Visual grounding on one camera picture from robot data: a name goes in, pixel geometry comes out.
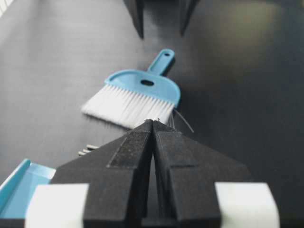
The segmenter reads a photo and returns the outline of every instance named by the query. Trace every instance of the hand brush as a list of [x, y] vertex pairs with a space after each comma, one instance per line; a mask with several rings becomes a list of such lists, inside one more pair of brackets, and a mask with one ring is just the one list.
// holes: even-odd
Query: hand brush
[[82, 112], [131, 129], [146, 119], [166, 124], [181, 96], [179, 87], [161, 76], [173, 58], [174, 51], [164, 49], [146, 72], [129, 69], [112, 74]]

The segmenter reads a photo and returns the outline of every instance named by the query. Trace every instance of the black table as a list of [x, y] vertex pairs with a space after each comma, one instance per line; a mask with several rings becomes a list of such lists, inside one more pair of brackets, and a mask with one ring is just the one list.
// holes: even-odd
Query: black table
[[[146, 1], [140, 39], [122, 0], [15, 0], [0, 19], [0, 182], [24, 158], [54, 167], [126, 130], [81, 114], [111, 73], [162, 48], [181, 88], [185, 135], [267, 182], [282, 225], [304, 220], [301, 1], [200, 1], [179, 33], [176, 0]], [[152, 166], [149, 215], [157, 216]]]

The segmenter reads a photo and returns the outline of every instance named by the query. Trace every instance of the brush handle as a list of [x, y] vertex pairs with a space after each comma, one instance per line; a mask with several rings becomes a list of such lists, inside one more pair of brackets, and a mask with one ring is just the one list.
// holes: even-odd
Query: brush handle
[[154, 59], [148, 68], [148, 73], [153, 75], [162, 75], [162, 73], [170, 65], [170, 62], [174, 59], [174, 51], [171, 49], [163, 49], [158, 56]]

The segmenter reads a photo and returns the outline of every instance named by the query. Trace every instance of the blue dustpan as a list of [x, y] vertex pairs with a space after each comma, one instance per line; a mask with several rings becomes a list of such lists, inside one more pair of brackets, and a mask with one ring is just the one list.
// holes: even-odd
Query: blue dustpan
[[163, 49], [147, 71], [134, 69], [118, 71], [110, 75], [105, 83], [168, 101], [177, 107], [181, 97], [179, 87], [172, 80], [161, 76], [173, 59], [174, 51]]
[[48, 184], [55, 171], [24, 159], [0, 186], [0, 219], [24, 219], [37, 185]]

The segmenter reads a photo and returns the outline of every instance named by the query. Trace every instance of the white bristles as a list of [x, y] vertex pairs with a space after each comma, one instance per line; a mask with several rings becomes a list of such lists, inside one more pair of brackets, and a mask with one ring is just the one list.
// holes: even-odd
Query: white bristles
[[166, 124], [173, 108], [173, 103], [105, 85], [81, 110], [85, 114], [132, 129], [146, 119], [159, 119]]

